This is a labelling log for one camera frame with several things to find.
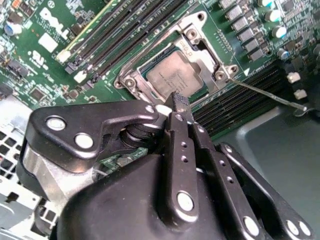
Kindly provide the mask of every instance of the black memory slot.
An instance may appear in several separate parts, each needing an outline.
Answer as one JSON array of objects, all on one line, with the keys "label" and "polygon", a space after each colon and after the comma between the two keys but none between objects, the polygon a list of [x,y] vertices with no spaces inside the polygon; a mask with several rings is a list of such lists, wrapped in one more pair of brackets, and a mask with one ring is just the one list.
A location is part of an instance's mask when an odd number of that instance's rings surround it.
[{"label": "black memory slot", "polygon": [[[245,82],[278,96],[286,92],[285,77],[276,65],[269,66]],[[236,124],[244,123],[244,119],[249,119],[259,111],[271,109],[276,104],[274,100],[262,94],[235,86],[197,110],[194,118],[213,137],[224,130],[232,129]]]},{"label": "black memory slot", "polygon": [[110,45],[108,45],[99,55],[95,56],[86,67],[90,67],[94,69],[97,65],[99,65],[103,60],[105,60],[109,53],[113,52],[118,46],[122,45],[126,40],[130,38],[130,36],[140,28],[145,22],[151,18],[154,14],[156,14],[163,6],[167,4],[166,0],[155,0],[151,4],[147,6],[147,9],[135,19],[134,23],[130,25],[130,27],[126,30],[120,32],[117,35]]},{"label": "black memory slot", "polygon": [[95,36],[97,32],[102,30],[102,28],[105,27],[105,25],[110,22],[111,19],[114,18],[114,13],[117,13],[120,11],[120,9],[124,8],[127,4],[127,1],[122,2],[119,6],[117,6],[114,10],[111,12],[107,12],[101,19],[101,21],[98,23],[97,26],[81,41],[79,44],[77,44],[73,49],[71,49],[71,53],[77,52],[79,49],[84,47],[92,37]]},{"label": "black memory slot", "polygon": [[115,21],[112,21],[104,29],[103,34],[97,39],[93,40],[88,46],[79,54],[79,56],[85,61],[86,58],[90,57],[98,48],[100,48],[106,41],[110,39],[121,26],[131,19],[138,9],[140,9],[147,1],[134,0],[130,3],[125,10],[123,10],[117,17]]},{"label": "black memory slot", "polygon": [[186,0],[175,0],[169,5],[159,16],[152,19],[152,22],[142,31],[137,33],[129,46],[124,47],[119,50],[117,56],[109,62],[106,62],[98,71],[97,74],[93,76],[91,79],[95,82],[100,76],[105,75],[112,67],[114,67],[125,55],[132,51],[138,44],[141,44],[150,33],[154,32],[157,28],[159,28],[162,24],[164,24],[172,15],[177,13],[188,1]]}]

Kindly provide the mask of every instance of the white label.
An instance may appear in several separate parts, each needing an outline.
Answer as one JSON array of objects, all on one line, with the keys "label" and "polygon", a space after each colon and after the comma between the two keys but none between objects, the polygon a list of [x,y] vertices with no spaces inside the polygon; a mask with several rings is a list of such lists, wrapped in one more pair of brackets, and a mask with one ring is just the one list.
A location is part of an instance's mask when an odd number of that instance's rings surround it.
[{"label": "white label", "polygon": [[52,14],[48,8],[44,7],[40,12],[40,16],[44,20],[47,20],[49,22],[50,26],[55,28],[56,32],[61,37],[63,37],[65,40],[68,39],[67,35],[69,33],[69,30],[66,29],[66,30],[62,31],[62,29],[64,28],[64,25],[59,23],[58,18],[52,16]]},{"label": "white label", "polygon": [[52,53],[58,47],[58,43],[46,32],[40,37],[38,43],[49,53]]}]

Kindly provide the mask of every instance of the capacitor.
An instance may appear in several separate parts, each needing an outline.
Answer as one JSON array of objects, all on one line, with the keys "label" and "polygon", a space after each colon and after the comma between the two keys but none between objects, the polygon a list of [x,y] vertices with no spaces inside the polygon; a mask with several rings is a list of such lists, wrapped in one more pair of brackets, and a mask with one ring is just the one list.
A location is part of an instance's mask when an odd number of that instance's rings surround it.
[{"label": "capacitor", "polygon": [[22,33],[22,26],[13,22],[7,22],[3,27],[4,32],[8,36],[14,36]]},{"label": "capacitor", "polygon": [[276,55],[282,60],[285,61],[289,58],[290,53],[287,50],[284,50],[283,48],[280,48]]},{"label": "capacitor", "polygon": [[258,0],[258,5],[260,7],[271,7],[273,0]]},{"label": "capacitor", "polygon": [[265,15],[265,20],[268,22],[279,22],[281,20],[280,10],[270,10]]},{"label": "capacitor", "polygon": [[272,36],[277,39],[283,38],[286,34],[287,34],[287,28],[284,26],[276,26],[272,30]]}]

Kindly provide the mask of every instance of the metal rod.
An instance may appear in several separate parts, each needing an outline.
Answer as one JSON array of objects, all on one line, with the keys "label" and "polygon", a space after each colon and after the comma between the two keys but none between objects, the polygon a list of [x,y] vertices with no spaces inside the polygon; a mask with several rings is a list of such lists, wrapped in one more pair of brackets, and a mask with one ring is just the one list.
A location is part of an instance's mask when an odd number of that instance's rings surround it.
[{"label": "metal rod", "polygon": [[299,109],[299,110],[304,111],[304,112],[308,111],[308,107],[306,107],[305,105],[302,105],[302,104],[299,104],[299,103],[296,103],[296,102],[287,101],[287,100],[285,100],[285,99],[283,99],[281,97],[278,97],[278,96],[276,96],[276,95],[274,95],[274,94],[272,94],[270,92],[261,90],[261,89],[259,89],[257,87],[248,85],[248,84],[243,83],[241,81],[237,81],[237,80],[234,80],[234,79],[231,79],[231,80],[232,80],[232,82],[234,82],[237,85],[243,86],[243,87],[245,87],[247,89],[251,89],[252,91],[255,91],[257,93],[263,94],[263,95],[265,95],[265,96],[277,101],[278,103],[281,103],[281,104],[284,104],[286,106],[290,106],[290,107]]}]

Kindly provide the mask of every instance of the white sticker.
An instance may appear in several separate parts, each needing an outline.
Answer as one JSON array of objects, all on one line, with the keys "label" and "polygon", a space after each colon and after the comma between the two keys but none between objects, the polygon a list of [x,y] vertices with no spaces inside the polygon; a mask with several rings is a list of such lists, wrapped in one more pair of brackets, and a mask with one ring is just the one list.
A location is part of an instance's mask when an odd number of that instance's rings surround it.
[{"label": "white sticker", "polygon": [[49,53],[52,53],[58,47],[58,43],[46,32],[40,37],[38,43],[47,49]]}]

